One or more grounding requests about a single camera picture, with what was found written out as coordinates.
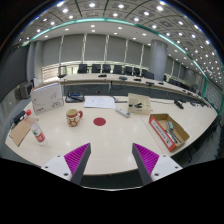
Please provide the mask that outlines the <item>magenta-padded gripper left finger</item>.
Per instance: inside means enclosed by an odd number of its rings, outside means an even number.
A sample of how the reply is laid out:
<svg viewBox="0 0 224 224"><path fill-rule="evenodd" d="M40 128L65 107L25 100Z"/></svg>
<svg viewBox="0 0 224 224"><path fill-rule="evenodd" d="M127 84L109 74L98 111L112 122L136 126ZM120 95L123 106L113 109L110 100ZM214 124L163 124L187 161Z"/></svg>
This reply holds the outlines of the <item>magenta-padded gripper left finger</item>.
<svg viewBox="0 0 224 224"><path fill-rule="evenodd" d="M66 155L55 156L42 166L42 169L79 185L90 154L91 144L87 143Z"/></svg>

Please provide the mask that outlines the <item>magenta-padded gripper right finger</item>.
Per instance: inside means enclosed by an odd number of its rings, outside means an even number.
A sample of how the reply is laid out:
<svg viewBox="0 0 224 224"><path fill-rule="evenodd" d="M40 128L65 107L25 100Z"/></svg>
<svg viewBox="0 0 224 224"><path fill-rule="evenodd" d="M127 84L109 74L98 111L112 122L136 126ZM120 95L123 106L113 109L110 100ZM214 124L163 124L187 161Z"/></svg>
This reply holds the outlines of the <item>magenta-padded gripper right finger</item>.
<svg viewBox="0 0 224 224"><path fill-rule="evenodd" d="M136 143L132 145L132 154L138 166L143 185L152 183L182 169L168 155L158 155Z"/></svg>

